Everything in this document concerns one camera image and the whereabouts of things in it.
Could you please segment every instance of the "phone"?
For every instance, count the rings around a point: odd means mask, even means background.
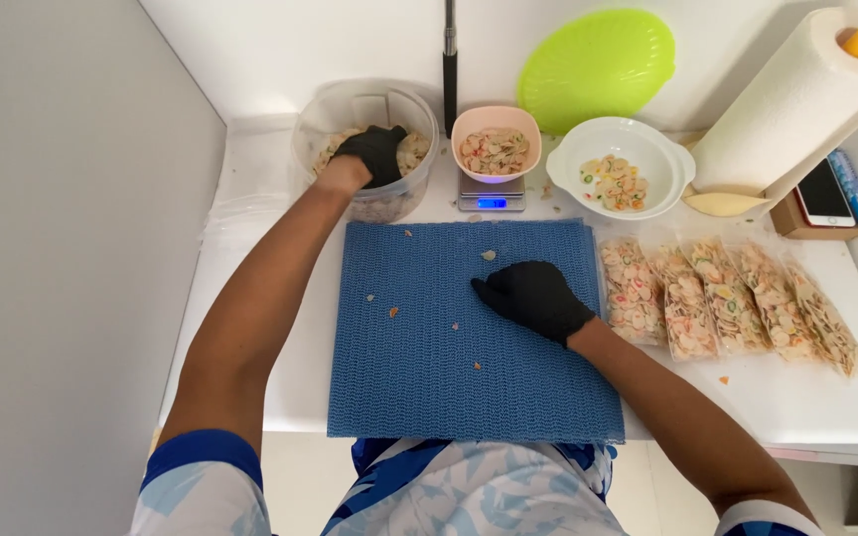
[[[856,218],[828,160],[823,160],[796,188],[803,218],[810,227],[855,227]]]

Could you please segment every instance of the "digital scale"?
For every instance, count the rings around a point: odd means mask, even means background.
[[[459,210],[520,212],[525,210],[525,176],[500,184],[480,182],[459,170]]]

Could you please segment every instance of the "blue and white shirt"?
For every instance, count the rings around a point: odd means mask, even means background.
[[[353,456],[359,478],[325,535],[625,534],[604,504],[610,446],[360,440]],[[239,436],[178,436],[149,459],[131,534],[271,536],[262,489],[256,452]],[[716,534],[823,536],[767,501],[733,506]]]

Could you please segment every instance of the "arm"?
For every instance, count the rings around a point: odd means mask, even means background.
[[[496,313],[575,350],[614,385],[664,454],[723,516],[764,499],[815,522],[787,473],[704,394],[624,341],[578,301],[548,262],[519,262],[473,279]]]
[[[816,523],[787,473],[708,397],[595,319],[568,347],[614,385],[674,467],[718,516],[751,499],[789,506]]]
[[[334,157],[240,263],[191,342],[159,445],[186,432],[220,428],[238,434],[259,455],[270,370],[326,238],[371,178],[360,159]]]

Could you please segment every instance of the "cardboard box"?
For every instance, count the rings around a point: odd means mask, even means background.
[[[770,210],[770,219],[777,233],[795,240],[852,240],[858,237],[858,227],[810,227],[790,192]]]

